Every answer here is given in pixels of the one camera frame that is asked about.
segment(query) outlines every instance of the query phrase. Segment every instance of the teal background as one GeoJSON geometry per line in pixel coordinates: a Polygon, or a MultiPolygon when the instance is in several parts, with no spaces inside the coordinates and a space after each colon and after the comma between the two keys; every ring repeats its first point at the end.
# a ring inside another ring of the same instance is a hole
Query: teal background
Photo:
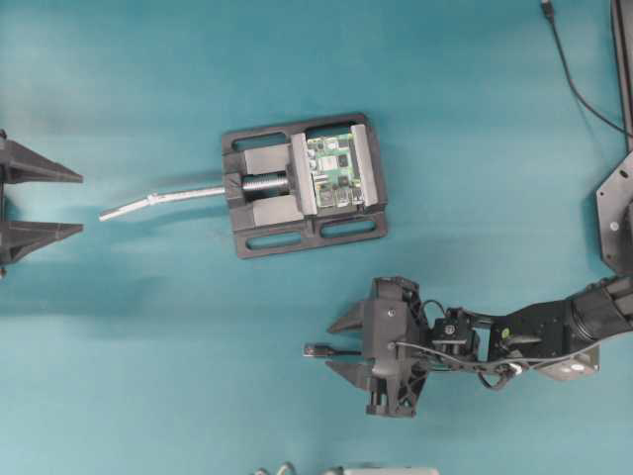
{"type": "MultiPolygon", "coordinates": [[[[433,375],[405,421],[301,357],[352,341],[325,329],[374,276],[506,313],[610,274],[592,196],[624,139],[574,101],[538,3],[0,0],[0,124],[85,175],[8,189],[14,217],[85,232],[2,282],[0,471],[626,472],[632,338],[569,384],[433,375]],[[97,220],[217,183],[226,131],[350,111],[381,141],[383,239],[245,261],[222,199],[97,220]]],[[[609,2],[556,7],[580,89],[621,121],[609,2]]]]}

